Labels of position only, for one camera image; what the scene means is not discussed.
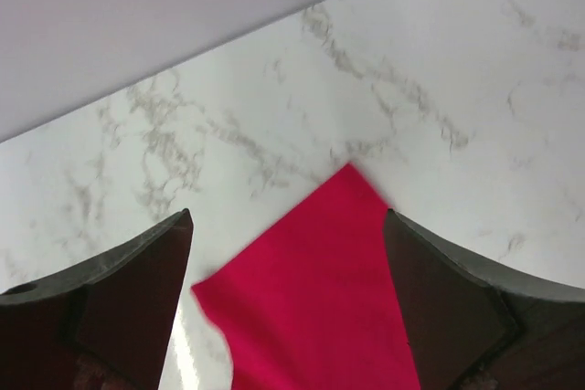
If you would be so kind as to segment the red t shirt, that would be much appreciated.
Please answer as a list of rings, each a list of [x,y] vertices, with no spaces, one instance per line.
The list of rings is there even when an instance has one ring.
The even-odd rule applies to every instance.
[[[235,389],[416,389],[386,258],[387,204],[341,168],[192,291]]]

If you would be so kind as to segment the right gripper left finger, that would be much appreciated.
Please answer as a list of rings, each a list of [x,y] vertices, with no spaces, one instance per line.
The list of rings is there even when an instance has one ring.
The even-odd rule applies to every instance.
[[[192,219],[1,295],[4,389],[155,389],[183,288]]]

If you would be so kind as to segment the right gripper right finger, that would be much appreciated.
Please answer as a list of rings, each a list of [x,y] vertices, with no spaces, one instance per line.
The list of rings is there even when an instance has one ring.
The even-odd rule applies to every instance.
[[[393,209],[383,233],[421,388],[583,388],[582,288],[511,269]]]

